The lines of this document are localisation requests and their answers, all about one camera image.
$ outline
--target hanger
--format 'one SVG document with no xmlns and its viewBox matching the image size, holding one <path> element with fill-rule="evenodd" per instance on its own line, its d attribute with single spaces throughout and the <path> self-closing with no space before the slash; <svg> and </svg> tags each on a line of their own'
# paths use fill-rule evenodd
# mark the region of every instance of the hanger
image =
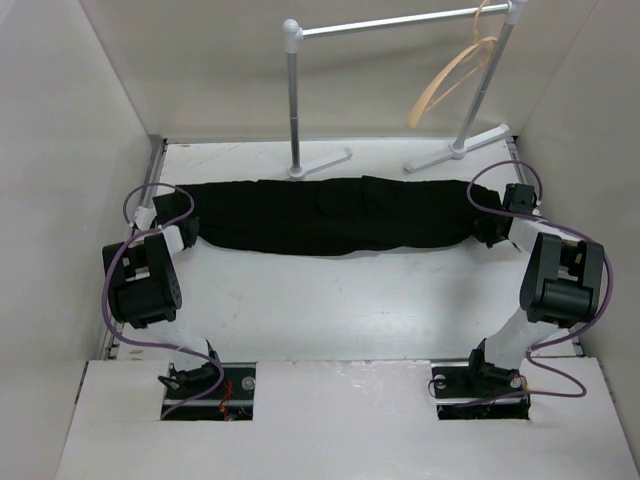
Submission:
<svg viewBox="0 0 640 480">
<path fill-rule="evenodd" d="M 478 18 L 480 17 L 480 12 L 482 11 L 482 9 L 490 3 L 490 0 L 484 0 L 482 3 L 480 3 L 478 9 L 476 10 L 476 14 L 473 18 L 473 43 L 465 48 L 462 52 L 460 52 L 453 60 L 451 60 L 449 64 L 444 67 L 444 69 L 442 69 L 442 71 L 438 75 L 436 75 L 436 77 L 431 81 L 424 92 L 422 92 L 420 98 L 418 98 L 418 101 L 411 109 L 411 112 L 409 112 L 409 116 L 407 118 L 407 126 L 409 128 L 416 128 L 418 121 L 424 114 L 433 109 L 451 92 L 462 85 L 462 83 L 464 83 L 468 78 L 470 78 L 474 73 L 479 71 L 489 62 L 491 54 L 493 53 L 493 49 L 495 48 L 496 43 L 498 43 L 498 39 L 495 37 L 480 38 L 480 32 L 478 31 Z M 433 95 L 436 93 L 436 90 L 438 89 L 438 87 L 440 87 L 442 82 L 444 82 L 444 80 L 451 74 L 451 72 L 457 66 L 463 65 L 469 62 L 471 59 L 475 58 L 483 50 L 486 50 L 486 55 L 480 61 L 480 63 L 473 70 L 462 77 L 462 79 L 459 80 L 454 86 L 449 88 L 446 92 L 444 92 L 434 100 Z"/>
</svg>

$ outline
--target red wire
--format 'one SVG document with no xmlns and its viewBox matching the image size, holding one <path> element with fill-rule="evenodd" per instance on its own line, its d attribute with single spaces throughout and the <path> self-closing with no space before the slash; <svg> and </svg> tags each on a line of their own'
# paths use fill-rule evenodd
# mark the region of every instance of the red wire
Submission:
<svg viewBox="0 0 640 480">
<path fill-rule="evenodd" d="M 224 384 L 224 386 L 227 388 L 227 393 L 224 397 L 222 397 L 222 400 L 220 400 L 220 411 L 222 413 L 224 413 L 224 419 L 227 419 L 227 415 L 229 413 L 229 400 L 231 400 L 231 394 L 233 393 L 233 383 L 231 383 L 231 380 L 227 380 Z"/>
</svg>

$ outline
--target black cloth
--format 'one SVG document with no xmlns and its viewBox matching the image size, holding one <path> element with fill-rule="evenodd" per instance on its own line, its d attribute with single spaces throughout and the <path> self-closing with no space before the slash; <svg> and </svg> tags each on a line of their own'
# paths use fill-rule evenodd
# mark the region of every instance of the black cloth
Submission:
<svg viewBox="0 0 640 480">
<path fill-rule="evenodd" d="M 382 178 L 221 182 L 180 185 L 195 201 L 199 236 L 235 250 L 343 255 L 356 250 L 455 245 L 475 233 L 484 214 L 457 180 Z M 473 199 L 500 209 L 497 192 L 474 185 Z M 158 223 L 188 209 L 185 195 L 154 198 Z"/>
</svg>

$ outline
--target cable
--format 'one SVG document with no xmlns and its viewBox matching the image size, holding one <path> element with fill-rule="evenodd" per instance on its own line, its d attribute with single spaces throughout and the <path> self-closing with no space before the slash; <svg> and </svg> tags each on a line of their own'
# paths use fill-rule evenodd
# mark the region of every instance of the cable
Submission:
<svg viewBox="0 0 640 480">
<path fill-rule="evenodd" d="M 129 217 L 127 216 L 127 206 L 129 203 L 129 200 L 131 199 L 131 197 L 138 191 L 147 188 L 147 187 L 153 187 L 153 186 L 159 186 L 159 187 L 169 187 L 169 188 L 173 188 L 175 191 L 180 192 L 184 195 L 186 195 L 189 198 L 189 209 L 187 210 L 186 213 L 183 213 L 182 215 L 177 216 L 176 218 L 174 218 L 173 220 L 169 220 L 167 223 L 165 223 L 164 225 L 161 225 L 157 228 L 151 228 L 149 230 L 141 230 L 137 233 L 133 233 L 118 249 L 118 251 L 116 252 L 115 256 L 113 257 L 113 260 L 111 260 L 111 263 L 109 264 L 109 267 L 107 268 L 107 273 L 105 274 L 105 279 L 104 279 L 104 286 L 102 287 L 102 297 L 101 297 L 101 310 L 102 310 L 102 319 L 104 320 L 104 323 L 107 327 L 107 330 L 109 330 L 109 332 L 118 340 L 120 340 L 123 343 L 128 343 L 129 345 L 133 345 L 136 347 L 149 347 L 149 348 L 163 348 L 166 350 L 173 350 L 173 351 L 180 351 L 182 353 L 186 353 L 188 355 L 192 355 L 194 357 L 198 357 L 198 358 L 202 358 L 208 362 L 210 362 L 214 367 L 216 367 L 218 369 L 219 372 L 219 377 L 218 380 L 208 389 L 206 389 L 205 391 L 198 393 L 197 395 L 193 395 L 190 398 L 187 398 L 186 400 L 183 400 L 179 403 L 176 403 L 175 405 L 172 405 L 170 408 L 168 408 L 167 410 L 165 410 L 162 415 L 161 415 L 161 419 L 164 420 L 167 415 L 169 415 L 171 412 L 173 412 L 174 410 L 176 410 L 177 408 L 182 407 L 183 405 L 193 401 L 193 400 L 198 400 L 202 397 L 205 397 L 207 395 L 209 395 L 211 392 L 214 392 L 222 383 L 222 380 L 224 379 L 224 368 L 222 367 L 222 364 L 216 360 L 213 357 L 210 357 L 209 355 L 205 355 L 203 353 L 200 352 L 196 352 L 194 350 L 188 349 L 188 348 L 184 348 L 181 347 L 179 345 L 174 345 L 172 343 L 155 343 L 155 342 L 142 342 L 142 341 L 138 341 L 138 340 L 132 340 L 130 338 L 125 337 L 124 335 L 122 335 L 120 332 L 118 332 L 118 330 L 116 329 L 115 325 L 113 325 L 111 323 L 111 315 L 109 313 L 109 287 L 111 285 L 111 280 L 113 279 L 113 273 L 116 269 L 116 266 L 118 265 L 118 263 L 120 262 L 120 260 L 122 259 L 122 256 L 124 255 L 124 253 L 126 252 L 127 248 L 129 248 L 129 246 L 135 242 L 136 240 L 138 240 L 139 238 L 142 238 L 146 235 L 150 235 L 150 234 L 158 234 L 158 233 L 162 233 L 162 230 L 170 227 L 171 225 L 175 225 L 176 223 L 184 220 L 185 218 L 187 218 L 189 215 L 191 215 L 191 213 L 193 212 L 194 208 L 195 208 L 195 202 L 193 201 L 193 197 L 191 195 L 189 195 L 189 193 L 185 190 L 183 190 L 180 187 L 177 187 L 175 185 L 171 185 L 168 183 L 163 183 L 163 182 L 152 182 L 152 183 L 145 183 L 144 185 L 140 185 L 139 187 L 136 187 L 135 189 L 133 189 L 125 198 L 125 201 L 122 205 L 122 212 L 124 215 L 125 220 L 127 221 L 128 224 L 131 224 L 131 221 L 129 220 Z"/>
<path fill-rule="evenodd" d="M 231 401 L 231 394 L 233 393 L 233 383 L 231 383 L 231 380 L 227 380 L 224 383 L 224 386 L 227 389 L 227 393 L 224 397 L 222 397 L 222 400 L 220 400 L 220 405 L 219 405 L 219 409 L 222 412 L 222 414 L 224 415 L 224 420 L 225 422 L 227 421 L 227 417 L 229 416 L 229 401 Z"/>
<path fill-rule="evenodd" d="M 570 233 L 571 235 L 575 235 L 576 237 L 582 238 L 583 240 L 592 242 L 593 240 L 591 239 L 591 237 L 589 237 L 588 235 L 585 235 L 584 233 L 575 230 L 573 228 L 570 227 L 565 227 L 564 225 L 559 225 L 557 223 L 551 222 L 549 220 L 547 220 L 544 217 L 540 217 L 540 216 L 535 216 L 535 215 L 524 215 L 524 214 L 520 214 L 520 213 L 511 213 L 511 212 L 504 212 L 502 210 L 495 210 L 492 208 L 487 208 L 487 207 L 483 207 L 482 205 L 479 205 L 478 203 L 476 203 L 473 198 L 471 197 L 471 189 L 472 187 L 475 185 L 475 182 L 478 181 L 478 179 L 484 175 L 485 173 L 487 173 L 490 170 L 493 170 L 494 168 L 497 167 L 501 167 L 503 165 L 522 165 L 523 167 L 527 168 L 532 174 L 533 176 L 536 178 L 536 182 L 538 183 L 538 198 L 541 200 L 542 199 L 542 181 L 540 179 L 540 175 L 538 175 L 538 172 L 529 164 L 526 164 L 524 162 L 519 162 L 519 161 L 504 161 L 504 162 L 498 162 L 495 163 L 493 165 L 490 165 L 487 168 L 484 168 L 483 170 L 481 170 L 480 172 L 478 172 L 478 174 L 473 177 L 471 179 L 471 181 L 469 182 L 469 185 L 467 186 L 467 199 L 469 200 L 469 202 L 471 203 L 471 205 L 473 205 L 476 209 L 485 212 L 485 213 L 491 213 L 494 215 L 501 215 L 503 217 L 511 217 L 511 218 L 522 218 L 525 220 L 534 220 L 534 221 L 539 221 L 544 223 L 545 225 L 548 225 L 550 227 L 554 227 L 557 228 L 558 230 L 563 230 L 567 233 Z M 487 399 L 480 399 L 480 400 L 474 400 L 472 402 L 467 402 L 467 403 L 462 403 L 462 404 L 458 404 L 456 405 L 457 407 L 475 407 L 475 406 L 479 406 L 479 405 L 484 405 L 486 403 L 489 402 L 494 402 L 496 400 L 500 400 L 503 398 L 516 398 L 516 397 L 522 397 L 524 395 L 544 395 L 544 396 L 548 396 L 548 397 L 563 397 L 563 398 L 581 398 L 586 396 L 587 394 L 587 388 L 584 386 L 584 384 L 582 382 L 580 382 L 580 380 L 578 380 L 577 378 L 569 375 L 566 372 L 563 372 L 557 368 L 554 367 L 550 367 L 549 365 L 545 365 L 543 363 L 540 363 L 536 360 L 534 360 L 531 355 L 533 352 L 540 350 L 542 348 L 545 347 L 550 347 L 552 345 L 557 345 L 559 343 L 563 343 L 566 342 L 567 340 L 572 340 L 573 338 L 576 338 L 579 335 L 582 335 L 583 333 L 585 333 L 587 330 L 589 330 L 590 328 L 592 328 L 604 315 L 604 312 L 607 310 L 608 306 L 609 306 L 609 302 L 611 301 L 611 296 L 613 294 L 613 267 L 611 265 L 611 261 L 609 260 L 608 255 L 605 253 L 604 254 L 604 266 L 605 266 L 605 270 L 607 272 L 607 288 L 605 290 L 605 295 L 604 298 L 602 300 L 602 304 L 600 305 L 600 308 L 598 309 L 598 311 L 596 312 L 595 316 L 593 317 L 593 319 L 591 319 L 587 324 L 585 324 L 584 326 L 582 326 L 581 328 L 579 328 L 578 330 L 574 331 L 574 332 L 570 332 L 569 334 L 565 335 L 564 337 L 555 339 L 555 340 L 549 340 L 547 342 L 541 342 L 541 343 L 537 343 L 534 345 L 531 345 L 531 347 L 529 347 L 529 350 L 526 353 L 526 358 L 527 361 L 529 363 L 531 363 L 532 365 L 538 367 L 538 368 L 542 368 L 543 370 L 547 370 L 549 372 L 555 373 L 557 375 L 560 375 L 564 378 L 566 378 L 567 380 L 571 381 L 572 383 L 574 383 L 575 385 L 578 386 L 578 388 L 580 388 L 580 392 L 579 393 L 563 393 L 563 392 L 547 392 L 547 391 L 543 391 L 543 390 L 525 390 L 525 391 L 518 391 L 518 392 L 509 392 L 509 393 L 505 393 L 502 395 L 497 395 L 496 397 L 493 398 L 487 398 Z"/>
<path fill-rule="evenodd" d="M 431 392 L 431 385 L 434 385 L 436 383 L 436 380 L 431 379 L 429 380 L 429 383 L 427 384 L 427 391 L 429 392 L 429 395 L 431 395 L 432 398 L 437 398 L 436 397 L 436 393 L 435 393 L 435 387 L 434 387 L 434 391 Z"/>
</svg>

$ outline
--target white floor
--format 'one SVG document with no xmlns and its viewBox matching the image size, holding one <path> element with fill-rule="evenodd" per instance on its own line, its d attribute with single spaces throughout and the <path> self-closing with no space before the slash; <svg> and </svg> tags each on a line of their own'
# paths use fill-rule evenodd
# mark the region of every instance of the white floor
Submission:
<svg viewBox="0 0 640 480">
<path fill-rule="evenodd" d="M 589 395 L 534 397 L 530 421 L 438 421 L 428 362 L 261 362 L 251 422 L 159 422 L 166 362 L 92 362 L 57 480 L 637 480 L 597 361 L 545 361 Z"/>
<path fill-rule="evenodd" d="M 414 175 L 402 164 L 446 142 L 366 139 L 303 142 L 304 159 L 350 147 L 349 162 L 308 180 L 374 175 L 398 180 L 469 180 L 509 160 L 505 142 Z M 287 142 L 171 145 L 161 180 L 203 183 L 286 178 Z M 481 184 L 504 191 L 517 182 L 510 166 Z M 492 249 L 471 239 L 439 251 L 398 249 L 335 258 L 224 250 L 199 240 L 174 257 L 184 298 L 178 321 L 208 338 L 226 362 L 466 357 L 518 307 L 528 262 L 503 242 Z M 129 336 L 145 332 L 126 329 Z M 565 344 L 543 352 L 572 355 Z M 120 359 L 166 358 L 123 346 Z"/>
</svg>

